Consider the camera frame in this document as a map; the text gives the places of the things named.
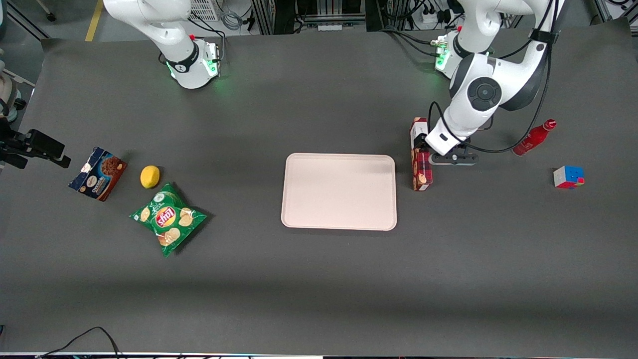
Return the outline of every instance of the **wheel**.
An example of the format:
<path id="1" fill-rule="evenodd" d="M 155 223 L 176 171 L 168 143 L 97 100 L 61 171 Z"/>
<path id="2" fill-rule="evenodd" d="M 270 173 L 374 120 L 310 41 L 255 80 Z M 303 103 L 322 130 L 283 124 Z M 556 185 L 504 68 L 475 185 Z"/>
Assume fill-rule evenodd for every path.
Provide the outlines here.
<path id="1" fill-rule="evenodd" d="M 16 98 L 13 105 L 15 106 L 16 110 L 22 111 L 24 107 L 27 105 L 27 102 L 21 98 Z"/>

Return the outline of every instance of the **lay's logo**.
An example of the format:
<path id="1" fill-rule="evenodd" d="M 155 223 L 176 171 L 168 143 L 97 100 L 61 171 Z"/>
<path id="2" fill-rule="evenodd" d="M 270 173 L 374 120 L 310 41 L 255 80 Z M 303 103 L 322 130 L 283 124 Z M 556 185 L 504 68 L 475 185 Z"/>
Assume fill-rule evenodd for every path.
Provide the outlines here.
<path id="1" fill-rule="evenodd" d="M 155 216 L 155 223 L 160 227 L 168 227 L 175 222 L 175 210 L 171 207 L 164 207 Z"/>

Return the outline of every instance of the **white basket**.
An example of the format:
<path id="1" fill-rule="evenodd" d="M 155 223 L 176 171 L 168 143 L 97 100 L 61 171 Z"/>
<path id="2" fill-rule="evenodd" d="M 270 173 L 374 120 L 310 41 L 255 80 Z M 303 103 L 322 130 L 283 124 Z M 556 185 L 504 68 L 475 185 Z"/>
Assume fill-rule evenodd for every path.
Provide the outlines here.
<path id="1" fill-rule="evenodd" d="M 219 21 L 221 16 L 219 6 L 223 5 L 223 0 L 191 0 L 191 16 L 189 19 L 196 22 L 200 21 L 193 15 L 197 14 L 204 21 Z"/>

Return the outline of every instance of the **green chip bag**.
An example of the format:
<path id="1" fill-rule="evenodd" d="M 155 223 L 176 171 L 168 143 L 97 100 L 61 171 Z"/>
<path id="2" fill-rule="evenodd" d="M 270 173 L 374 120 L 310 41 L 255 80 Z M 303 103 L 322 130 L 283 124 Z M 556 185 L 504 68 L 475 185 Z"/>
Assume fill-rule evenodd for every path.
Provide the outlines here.
<path id="1" fill-rule="evenodd" d="M 170 183 L 129 217 L 155 233 L 165 257 L 206 219 L 205 214 L 186 207 Z"/>

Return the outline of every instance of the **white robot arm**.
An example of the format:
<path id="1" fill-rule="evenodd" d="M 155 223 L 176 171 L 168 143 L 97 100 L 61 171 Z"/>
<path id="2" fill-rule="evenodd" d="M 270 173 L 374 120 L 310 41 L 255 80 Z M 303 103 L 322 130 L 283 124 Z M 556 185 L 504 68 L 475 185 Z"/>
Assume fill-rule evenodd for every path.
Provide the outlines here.
<path id="1" fill-rule="evenodd" d="M 459 0 L 465 11 L 464 31 L 451 31 L 438 37 L 436 43 L 445 44 L 439 49 L 440 57 L 435 68 L 448 78 L 461 60 L 470 54 L 485 54 L 501 27 L 500 13 L 511 15 L 538 14 L 535 1 L 530 6 L 524 0 Z"/>
<path id="2" fill-rule="evenodd" d="M 558 12 L 554 16 L 556 7 L 553 2 L 558 2 L 558 11 L 564 2 L 523 1 L 536 14 L 537 28 L 532 31 L 534 38 L 543 36 L 543 33 L 548 33 L 552 28 L 553 19 L 558 16 Z M 461 32 L 466 31 L 468 29 L 464 27 Z M 457 139 L 464 141 L 476 132 L 498 107 L 514 111 L 529 105 L 538 93 L 547 63 L 547 40 L 539 40 L 541 39 L 530 41 L 521 63 L 511 63 L 483 54 L 465 56 L 450 82 L 452 102 L 443 113 L 445 123 L 439 119 L 426 137 L 430 147 L 445 155 L 460 143 Z"/>
<path id="3" fill-rule="evenodd" d="M 190 0 L 104 0 L 113 18 L 148 36 L 166 57 L 171 76 L 184 88 L 206 85 L 219 73 L 215 44 L 189 37 L 178 21 L 191 13 Z"/>

